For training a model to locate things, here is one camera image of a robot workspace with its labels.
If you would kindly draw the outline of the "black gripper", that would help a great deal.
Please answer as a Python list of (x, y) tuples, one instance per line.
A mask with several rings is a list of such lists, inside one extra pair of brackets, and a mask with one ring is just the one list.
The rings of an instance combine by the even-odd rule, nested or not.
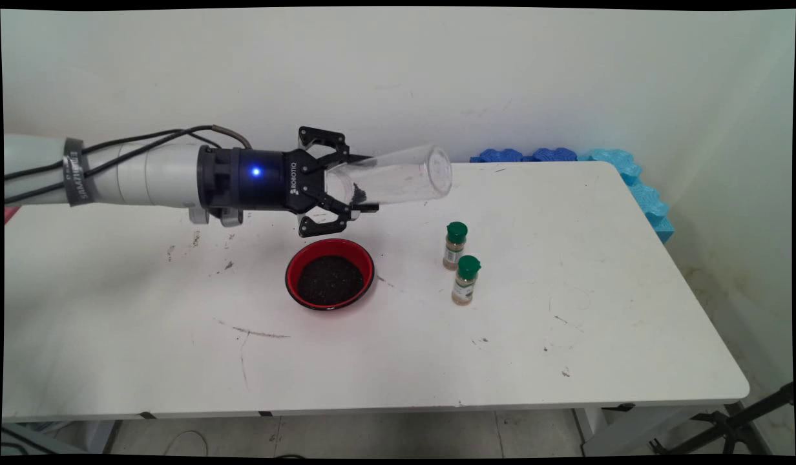
[[(313, 158), (313, 145), (333, 152)], [(298, 130), (298, 147), (292, 151), (216, 149), (201, 147), (198, 153), (198, 194), (201, 206), (210, 214), (225, 209), (282, 210), (298, 216), (301, 238), (344, 232), (360, 214), (373, 214), (379, 204), (342, 203), (325, 189), (325, 172), (337, 165), (357, 163), (371, 156), (355, 155), (346, 137), (332, 130), (303, 126)], [(305, 215), (314, 206), (332, 212), (332, 222), (316, 223)]]

